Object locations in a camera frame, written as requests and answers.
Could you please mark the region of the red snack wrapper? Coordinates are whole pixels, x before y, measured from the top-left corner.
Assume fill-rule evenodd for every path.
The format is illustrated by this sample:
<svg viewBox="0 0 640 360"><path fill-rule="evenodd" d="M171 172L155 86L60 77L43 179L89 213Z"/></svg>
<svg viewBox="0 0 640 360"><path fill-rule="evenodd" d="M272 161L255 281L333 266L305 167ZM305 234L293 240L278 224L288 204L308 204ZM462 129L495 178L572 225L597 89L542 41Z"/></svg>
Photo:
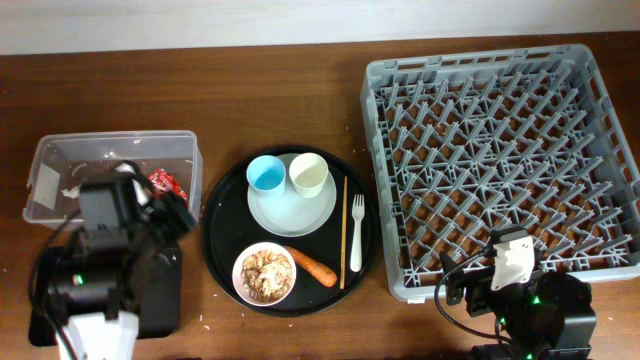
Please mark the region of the red snack wrapper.
<svg viewBox="0 0 640 360"><path fill-rule="evenodd" d="M157 168L148 177L153 184L156 193L173 192L184 201L188 200L186 192L182 189L176 178L163 168Z"/></svg>

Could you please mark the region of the blue cup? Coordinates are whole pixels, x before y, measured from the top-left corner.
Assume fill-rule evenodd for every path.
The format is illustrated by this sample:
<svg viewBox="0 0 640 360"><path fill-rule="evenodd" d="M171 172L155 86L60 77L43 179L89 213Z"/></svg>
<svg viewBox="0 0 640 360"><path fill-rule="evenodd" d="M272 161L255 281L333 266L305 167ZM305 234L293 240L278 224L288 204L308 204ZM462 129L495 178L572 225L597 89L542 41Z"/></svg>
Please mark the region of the blue cup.
<svg viewBox="0 0 640 360"><path fill-rule="evenodd" d="M279 198L285 192L286 168L275 156L254 158L247 167L246 178L250 188L261 197Z"/></svg>

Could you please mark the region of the pink bowl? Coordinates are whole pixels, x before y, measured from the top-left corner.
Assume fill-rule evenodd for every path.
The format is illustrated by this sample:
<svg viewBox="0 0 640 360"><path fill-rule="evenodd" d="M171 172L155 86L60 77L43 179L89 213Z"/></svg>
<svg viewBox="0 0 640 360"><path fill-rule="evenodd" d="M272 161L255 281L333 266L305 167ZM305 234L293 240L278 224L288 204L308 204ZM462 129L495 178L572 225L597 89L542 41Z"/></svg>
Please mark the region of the pink bowl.
<svg viewBox="0 0 640 360"><path fill-rule="evenodd" d="M269 302L269 303L260 303L257 302L253 299L250 298L249 296L249 291L243 287L243 278L241 276L241 271L242 271L242 263L243 261L246 259L247 256L260 251L260 250L271 250L277 253L282 253L284 254L288 261L291 263L292 267L293 267L293 274L294 274L294 284L296 281L296 277L297 277L297 270L296 270L296 264L293 260L293 258L291 257L291 255L289 254L289 252L282 246L275 244L275 243L270 243L270 242L260 242L260 243L256 243L253 244L251 246L249 246L248 248L246 248L244 251L241 252L241 254L237 257L236 262L234 263L233 266L233 270L232 270L232 282L234 285L234 288L236 290L236 292L238 293L238 295L247 303L254 305L254 306L258 306L258 307L268 307L268 306L272 306L275 305L281 301L283 301L292 291L293 287L291 288L291 290L281 299L274 301L274 302Z"/></svg>

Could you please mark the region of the food scraps and rice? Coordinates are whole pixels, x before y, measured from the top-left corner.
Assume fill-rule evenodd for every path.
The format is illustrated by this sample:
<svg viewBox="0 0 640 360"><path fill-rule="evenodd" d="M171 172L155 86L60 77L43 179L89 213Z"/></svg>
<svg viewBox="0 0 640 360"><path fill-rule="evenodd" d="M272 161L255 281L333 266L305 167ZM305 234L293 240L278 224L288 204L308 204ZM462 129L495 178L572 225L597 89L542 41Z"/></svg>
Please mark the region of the food scraps and rice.
<svg viewBox="0 0 640 360"><path fill-rule="evenodd" d="M282 253L260 250L242 263L243 287L251 299L269 303L283 298L293 287L293 267Z"/></svg>

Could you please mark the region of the orange carrot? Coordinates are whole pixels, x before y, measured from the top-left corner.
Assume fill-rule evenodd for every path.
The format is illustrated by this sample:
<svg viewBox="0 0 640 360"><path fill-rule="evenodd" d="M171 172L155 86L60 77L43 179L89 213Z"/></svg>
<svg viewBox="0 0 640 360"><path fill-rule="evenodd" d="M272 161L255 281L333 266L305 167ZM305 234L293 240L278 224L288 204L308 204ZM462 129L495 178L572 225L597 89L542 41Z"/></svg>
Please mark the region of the orange carrot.
<svg viewBox="0 0 640 360"><path fill-rule="evenodd" d="M297 265L307 271L323 286L330 288L337 283L338 278L336 273L326 265L308 257L292 247L285 246L285 249L289 252Z"/></svg>

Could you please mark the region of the white cup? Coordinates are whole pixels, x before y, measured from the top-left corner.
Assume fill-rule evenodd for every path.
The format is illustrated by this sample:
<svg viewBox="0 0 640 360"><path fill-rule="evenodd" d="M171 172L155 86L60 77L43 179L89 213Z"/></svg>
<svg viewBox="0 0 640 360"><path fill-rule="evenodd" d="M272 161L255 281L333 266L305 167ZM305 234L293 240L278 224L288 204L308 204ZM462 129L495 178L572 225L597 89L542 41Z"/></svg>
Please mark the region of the white cup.
<svg viewBox="0 0 640 360"><path fill-rule="evenodd" d="M289 178L303 198L316 197L322 191L328 174L326 160L316 153L300 154L289 165Z"/></svg>

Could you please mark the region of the white tissue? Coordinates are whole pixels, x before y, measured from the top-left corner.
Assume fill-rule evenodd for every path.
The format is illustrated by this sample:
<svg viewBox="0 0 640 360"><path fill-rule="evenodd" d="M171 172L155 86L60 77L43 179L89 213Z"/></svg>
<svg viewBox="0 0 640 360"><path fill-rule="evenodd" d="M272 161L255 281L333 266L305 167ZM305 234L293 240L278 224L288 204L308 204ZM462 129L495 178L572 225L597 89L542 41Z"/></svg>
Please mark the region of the white tissue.
<svg viewBox="0 0 640 360"><path fill-rule="evenodd" d="M80 194L80 185L72 187L70 189L63 189L61 191L62 195L67 198L76 199Z"/></svg>

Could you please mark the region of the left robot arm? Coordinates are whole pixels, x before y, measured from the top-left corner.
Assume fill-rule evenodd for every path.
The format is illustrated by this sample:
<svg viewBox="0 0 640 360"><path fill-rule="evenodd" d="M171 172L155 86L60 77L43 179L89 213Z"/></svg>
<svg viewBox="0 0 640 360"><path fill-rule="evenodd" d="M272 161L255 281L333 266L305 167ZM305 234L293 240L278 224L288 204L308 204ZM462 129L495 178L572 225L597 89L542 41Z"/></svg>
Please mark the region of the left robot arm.
<svg viewBox="0 0 640 360"><path fill-rule="evenodd" d="M30 291L63 359L129 359L142 338L180 324L179 240L196 221L180 196L83 190L84 218L61 247L39 255Z"/></svg>

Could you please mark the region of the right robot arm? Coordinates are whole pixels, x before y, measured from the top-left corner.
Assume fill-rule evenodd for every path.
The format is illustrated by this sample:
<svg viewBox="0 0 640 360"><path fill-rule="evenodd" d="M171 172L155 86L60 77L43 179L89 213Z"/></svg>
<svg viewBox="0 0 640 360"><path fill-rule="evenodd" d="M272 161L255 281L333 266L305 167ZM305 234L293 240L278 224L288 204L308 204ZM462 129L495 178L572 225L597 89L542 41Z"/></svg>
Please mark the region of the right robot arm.
<svg viewBox="0 0 640 360"><path fill-rule="evenodd" d="M466 263L482 256L477 253ZM488 339L464 354L464 359L569 359L585 360L591 353L590 340L597 324L591 306L591 286L565 273L535 270L525 283L491 288L493 268L464 272L466 263L455 263L440 255L443 277L434 295L446 294L449 306L466 302L471 317L495 316L493 331L473 330L453 319L436 304L451 324L472 335Z"/></svg>

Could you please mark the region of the grey dishwasher rack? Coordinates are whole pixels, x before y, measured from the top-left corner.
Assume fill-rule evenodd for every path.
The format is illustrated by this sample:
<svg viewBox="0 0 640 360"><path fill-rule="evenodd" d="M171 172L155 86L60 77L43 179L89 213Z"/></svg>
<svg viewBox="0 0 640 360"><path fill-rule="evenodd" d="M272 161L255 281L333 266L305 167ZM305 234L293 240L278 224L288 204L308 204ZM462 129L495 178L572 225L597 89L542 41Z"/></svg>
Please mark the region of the grey dishwasher rack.
<svg viewBox="0 0 640 360"><path fill-rule="evenodd" d="M361 91L390 293L431 299L519 225L546 272L639 274L639 170L582 44L378 60Z"/></svg>

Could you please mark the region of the round black serving tray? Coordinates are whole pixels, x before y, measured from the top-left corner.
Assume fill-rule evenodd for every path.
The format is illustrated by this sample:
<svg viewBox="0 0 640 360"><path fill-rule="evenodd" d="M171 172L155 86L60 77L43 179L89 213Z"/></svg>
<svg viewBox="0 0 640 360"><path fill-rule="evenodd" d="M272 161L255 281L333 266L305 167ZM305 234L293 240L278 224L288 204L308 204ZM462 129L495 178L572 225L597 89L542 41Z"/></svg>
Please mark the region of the round black serving tray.
<svg viewBox="0 0 640 360"><path fill-rule="evenodd" d="M279 146L264 153L317 153L328 161L329 171L337 187L337 202L329 219L319 229L300 237L283 237L262 228L251 215L247 202L248 181L246 170L252 157L248 157L229 170L214 187L202 216L202 252L213 278L221 288L239 304L270 316L297 317L327 309L355 290L373 263L380 243L381 230L376 199L365 186L359 174L345 161L326 151L307 146ZM335 284L325 287L307 271L299 268L291 293L281 302L258 307L244 301L232 282L232 270L237 257L249 246L270 242L290 246L308 257L340 272L341 216L343 180L348 178L348 202L356 194L364 195L365 216L362 229L362 269L346 270L345 288Z"/></svg>

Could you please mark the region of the black rectangular tray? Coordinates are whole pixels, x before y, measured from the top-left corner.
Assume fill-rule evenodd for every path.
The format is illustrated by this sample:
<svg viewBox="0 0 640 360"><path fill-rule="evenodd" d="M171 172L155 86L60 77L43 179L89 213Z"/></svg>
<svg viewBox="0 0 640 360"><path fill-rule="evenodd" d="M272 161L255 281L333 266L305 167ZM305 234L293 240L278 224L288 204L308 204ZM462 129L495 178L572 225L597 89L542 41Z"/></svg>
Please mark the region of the black rectangular tray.
<svg viewBox="0 0 640 360"><path fill-rule="evenodd" d="M162 276L145 289L141 300L139 340L167 337L180 325L182 251L178 245L164 248L161 258L166 268ZM35 311L31 312L28 341L35 347L56 345L53 329Z"/></svg>

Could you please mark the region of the white plastic fork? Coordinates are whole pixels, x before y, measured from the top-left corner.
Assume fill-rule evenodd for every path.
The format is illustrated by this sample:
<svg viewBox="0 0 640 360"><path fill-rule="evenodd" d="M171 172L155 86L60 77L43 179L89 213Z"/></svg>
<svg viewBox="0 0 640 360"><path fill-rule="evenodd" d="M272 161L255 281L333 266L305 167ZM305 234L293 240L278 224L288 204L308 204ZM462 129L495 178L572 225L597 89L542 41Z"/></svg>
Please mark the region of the white plastic fork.
<svg viewBox="0 0 640 360"><path fill-rule="evenodd" d="M352 217L354 220L350 269L352 272L359 272L362 268L362 236L361 223L365 216L364 195L356 194L352 204Z"/></svg>

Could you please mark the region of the clear plastic bin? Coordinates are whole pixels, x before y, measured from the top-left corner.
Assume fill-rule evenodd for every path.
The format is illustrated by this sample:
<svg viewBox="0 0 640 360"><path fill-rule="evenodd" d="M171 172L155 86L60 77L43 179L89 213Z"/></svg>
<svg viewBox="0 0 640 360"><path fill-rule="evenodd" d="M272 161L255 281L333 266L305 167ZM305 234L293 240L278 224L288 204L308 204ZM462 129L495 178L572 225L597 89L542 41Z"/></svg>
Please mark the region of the clear plastic bin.
<svg viewBox="0 0 640 360"><path fill-rule="evenodd" d="M64 197L61 191L102 175L124 160L136 163L147 176L157 168L172 174L187 194L191 214L200 217L203 157L196 135L189 130L153 130L43 137L27 181L30 194L24 220L57 228L78 209L77 200Z"/></svg>

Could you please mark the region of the light grey plate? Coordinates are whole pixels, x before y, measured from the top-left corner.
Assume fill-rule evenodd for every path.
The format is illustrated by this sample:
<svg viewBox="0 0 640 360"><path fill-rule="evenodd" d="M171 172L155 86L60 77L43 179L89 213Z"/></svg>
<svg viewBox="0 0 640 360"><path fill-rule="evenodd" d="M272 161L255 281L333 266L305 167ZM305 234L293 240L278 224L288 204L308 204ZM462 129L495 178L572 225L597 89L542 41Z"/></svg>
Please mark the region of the light grey plate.
<svg viewBox="0 0 640 360"><path fill-rule="evenodd" d="M259 196L248 183L247 202L254 220L268 232L283 237L300 237L319 229L329 219L337 202L337 187L330 171L322 191L303 198L289 178L289 165L300 154L272 155L286 168L285 192L279 198Z"/></svg>

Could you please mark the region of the wooden chopstick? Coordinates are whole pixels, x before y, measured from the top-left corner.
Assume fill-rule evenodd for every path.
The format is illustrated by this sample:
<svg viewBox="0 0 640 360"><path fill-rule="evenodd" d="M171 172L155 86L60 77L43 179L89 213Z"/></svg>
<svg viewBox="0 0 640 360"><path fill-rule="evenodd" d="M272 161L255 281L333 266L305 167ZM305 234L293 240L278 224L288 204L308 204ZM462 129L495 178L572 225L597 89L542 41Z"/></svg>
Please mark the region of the wooden chopstick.
<svg viewBox="0 0 640 360"><path fill-rule="evenodd" d="M339 288L343 290L345 288L346 278L346 241L347 241L347 202L348 202L348 178L344 177L343 180L343 194L342 194L342 216L341 216L341 260L340 260L340 282Z"/></svg>

